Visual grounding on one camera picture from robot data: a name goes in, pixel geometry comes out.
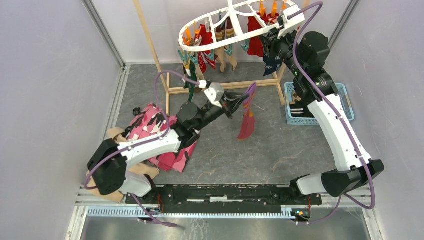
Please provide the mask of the purple maroon striped sock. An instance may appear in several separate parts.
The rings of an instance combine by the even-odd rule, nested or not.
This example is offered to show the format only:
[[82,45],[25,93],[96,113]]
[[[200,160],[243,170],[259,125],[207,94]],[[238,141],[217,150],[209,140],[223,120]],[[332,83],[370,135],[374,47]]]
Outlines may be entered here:
[[253,83],[245,92],[247,98],[243,101],[243,119],[238,140],[248,139],[255,131],[256,119],[252,111],[253,99],[255,97],[257,84]]

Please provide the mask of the white oval clip hanger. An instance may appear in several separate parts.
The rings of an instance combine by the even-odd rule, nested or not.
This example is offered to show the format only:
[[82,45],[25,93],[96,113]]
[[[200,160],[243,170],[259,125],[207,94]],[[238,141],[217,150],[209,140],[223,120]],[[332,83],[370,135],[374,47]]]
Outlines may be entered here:
[[[246,0],[241,3],[233,4],[231,0],[228,0],[227,7],[206,13],[204,15],[201,15],[195,18],[194,20],[187,23],[180,30],[179,36],[178,36],[179,46],[187,52],[204,52],[208,50],[214,50],[221,47],[225,47],[230,44],[242,42],[242,41],[251,39],[253,37],[266,35],[269,33],[269,31],[273,29],[277,29],[277,37],[278,37],[279,21],[276,24],[266,25],[266,23],[257,14],[257,11],[253,8],[252,4],[254,3],[257,3],[257,1]],[[278,19],[282,17],[283,14],[288,14],[289,15],[288,19],[291,19],[292,17],[295,17],[301,14],[300,13],[301,9],[293,1],[284,0],[283,3],[287,5],[287,8],[282,11],[282,15],[280,15]],[[239,16],[246,17],[246,18],[253,17],[255,20],[259,22],[260,28],[253,31],[243,31],[239,21]],[[220,25],[222,25],[222,23],[227,19],[230,19],[232,23],[232,27],[234,29],[234,37],[231,37],[226,40],[218,41],[216,29]],[[210,43],[208,45],[203,45],[203,46],[189,46],[189,44],[186,43],[186,41],[184,40],[184,37],[186,36],[186,31],[193,29],[195,24],[201,24],[201,23],[204,23],[206,27],[209,27],[207,32],[210,32],[212,34],[213,43]]]

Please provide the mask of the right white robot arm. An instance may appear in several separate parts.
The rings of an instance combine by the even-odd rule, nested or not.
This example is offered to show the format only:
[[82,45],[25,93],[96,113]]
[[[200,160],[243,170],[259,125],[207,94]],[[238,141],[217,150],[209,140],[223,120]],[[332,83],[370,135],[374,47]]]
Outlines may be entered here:
[[271,34],[260,36],[260,40],[264,61],[274,66],[284,64],[294,75],[293,86],[300,104],[317,120],[336,166],[331,171],[292,180],[289,199],[302,204],[311,194],[347,196],[364,186],[369,186],[374,194],[373,180],[385,166],[380,159],[372,159],[361,145],[344,112],[336,83],[324,69],[330,54],[328,38],[318,32],[308,32],[298,42],[293,32],[281,38]]

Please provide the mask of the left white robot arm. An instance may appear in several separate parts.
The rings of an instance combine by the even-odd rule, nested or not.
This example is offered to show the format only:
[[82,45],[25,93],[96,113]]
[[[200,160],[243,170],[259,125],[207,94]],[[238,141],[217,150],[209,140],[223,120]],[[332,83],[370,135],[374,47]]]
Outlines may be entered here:
[[116,143],[104,140],[87,164],[88,175],[83,183],[86,190],[98,190],[106,196],[114,192],[139,197],[145,204],[153,203],[157,190],[147,175],[130,172],[130,168],[153,157],[178,152],[194,144],[200,131],[222,115],[232,115],[250,97],[249,93],[225,92],[218,101],[203,107],[186,102],[177,113],[177,122],[167,125],[165,131],[136,141]]

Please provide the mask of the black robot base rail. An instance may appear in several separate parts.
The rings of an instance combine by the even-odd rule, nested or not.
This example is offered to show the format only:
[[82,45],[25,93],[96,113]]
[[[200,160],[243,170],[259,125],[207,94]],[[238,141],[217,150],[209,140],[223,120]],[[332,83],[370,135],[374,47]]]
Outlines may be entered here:
[[287,185],[165,184],[139,201],[160,204],[165,214],[277,214],[282,206],[307,208],[323,203],[318,193],[297,196]]

